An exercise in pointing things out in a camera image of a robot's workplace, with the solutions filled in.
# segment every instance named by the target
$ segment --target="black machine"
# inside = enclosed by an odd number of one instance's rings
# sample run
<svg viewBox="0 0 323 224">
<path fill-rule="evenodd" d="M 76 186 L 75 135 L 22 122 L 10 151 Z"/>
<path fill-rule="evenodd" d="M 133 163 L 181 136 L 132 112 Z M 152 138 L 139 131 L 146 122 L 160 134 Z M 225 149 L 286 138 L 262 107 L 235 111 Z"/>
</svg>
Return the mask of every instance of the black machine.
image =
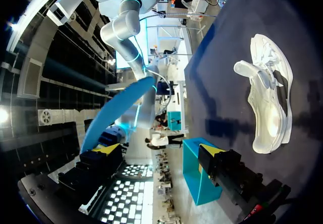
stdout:
<svg viewBox="0 0 323 224">
<path fill-rule="evenodd" d="M 256 174 L 240 160 L 241 155 L 234 150 L 212 156 L 203 146 L 199 147 L 198 161 L 213 184 L 220 185 L 231 201 L 241 207 L 240 223 L 274 223 L 273 213 L 285 203 L 290 187 L 278 180 L 265 186 L 262 174 Z"/>
<path fill-rule="evenodd" d="M 123 162 L 118 145 L 111 153 L 87 151 L 68 172 L 59 173 L 59 184 L 47 175 L 28 175 L 18 182 L 21 196 L 42 223 L 101 223 L 78 211 L 97 192 L 95 205 Z"/>
</svg>

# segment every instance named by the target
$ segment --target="blue curved panel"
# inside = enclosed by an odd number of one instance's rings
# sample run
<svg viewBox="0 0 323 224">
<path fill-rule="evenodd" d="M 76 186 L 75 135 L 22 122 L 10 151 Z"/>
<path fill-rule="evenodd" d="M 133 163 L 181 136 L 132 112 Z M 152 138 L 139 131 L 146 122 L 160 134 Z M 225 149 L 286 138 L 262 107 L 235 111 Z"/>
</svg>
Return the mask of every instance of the blue curved panel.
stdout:
<svg viewBox="0 0 323 224">
<path fill-rule="evenodd" d="M 151 89 L 153 84 L 153 77 L 140 79 L 108 101 L 87 129 L 80 153 L 95 148 L 102 132 Z"/>
</svg>

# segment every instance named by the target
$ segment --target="white sneaker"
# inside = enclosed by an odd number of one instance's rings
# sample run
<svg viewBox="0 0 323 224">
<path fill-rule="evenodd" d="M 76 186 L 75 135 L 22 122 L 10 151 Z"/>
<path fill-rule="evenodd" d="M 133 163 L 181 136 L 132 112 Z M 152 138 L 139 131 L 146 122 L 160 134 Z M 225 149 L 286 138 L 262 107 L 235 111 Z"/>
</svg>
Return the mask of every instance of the white sneaker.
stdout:
<svg viewBox="0 0 323 224">
<path fill-rule="evenodd" d="M 290 105 L 290 91 L 293 82 L 292 69 L 283 52 L 268 37 L 256 34 L 250 43 L 252 62 L 255 66 L 265 70 L 277 86 L 279 104 L 286 116 L 286 129 L 282 143 L 288 143 L 292 131 L 292 110 Z"/>
<path fill-rule="evenodd" d="M 253 150 L 270 153 L 281 145 L 286 128 L 286 117 L 279 105 L 276 85 L 265 70 L 246 61 L 237 62 L 234 71 L 248 77 L 251 84 L 248 102 L 256 118 Z"/>
</svg>

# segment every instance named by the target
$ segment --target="black table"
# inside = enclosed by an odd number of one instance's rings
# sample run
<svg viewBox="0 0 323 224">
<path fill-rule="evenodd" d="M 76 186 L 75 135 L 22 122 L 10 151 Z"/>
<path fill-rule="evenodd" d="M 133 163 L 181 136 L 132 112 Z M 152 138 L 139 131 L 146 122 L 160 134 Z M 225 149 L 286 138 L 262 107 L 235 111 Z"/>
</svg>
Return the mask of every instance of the black table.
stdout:
<svg viewBox="0 0 323 224">
<path fill-rule="evenodd" d="M 322 47 L 316 42 L 312 18 L 295 9 L 293 1 L 228 0 L 185 69 L 192 136 L 204 137 L 225 150 L 234 149 L 247 167 L 263 173 L 265 184 L 278 179 L 289 185 L 289 198 L 298 200 L 276 211 L 277 217 L 286 214 L 280 220 L 315 205 L 308 201 L 321 183 L 317 174 L 323 173 Z M 280 47 L 294 75 L 291 139 L 271 154 L 257 154 L 252 149 L 255 116 L 247 102 L 250 83 L 233 71 L 237 61 L 252 62 L 250 40 L 256 33 Z M 235 221 L 240 208 L 225 195 L 218 202 Z"/>
</svg>

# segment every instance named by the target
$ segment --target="turquoise pedestal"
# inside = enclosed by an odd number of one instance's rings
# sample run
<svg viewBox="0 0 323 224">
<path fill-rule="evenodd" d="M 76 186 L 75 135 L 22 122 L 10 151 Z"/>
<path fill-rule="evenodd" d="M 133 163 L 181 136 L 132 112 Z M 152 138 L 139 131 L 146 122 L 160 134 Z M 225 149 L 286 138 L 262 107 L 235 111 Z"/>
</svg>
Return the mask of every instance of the turquoise pedestal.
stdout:
<svg viewBox="0 0 323 224">
<path fill-rule="evenodd" d="M 171 131 L 179 131 L 182 129 L 182 123 L 178 121 L 181 120 L 181 112 L 180 111 L 168 111 L 167 112 L 167 121 L 168 127 Z"/>
<path fill-rule="evenodd" d="M 198 170 L 198 148 L 201 143 L 214 147 L 204 138 L 183 140 L 183 175 L 195 205 L 217 200 L 222 193 L 222 188 L 213 185 L 203 168 L 201 173 Z"/>
</svg>

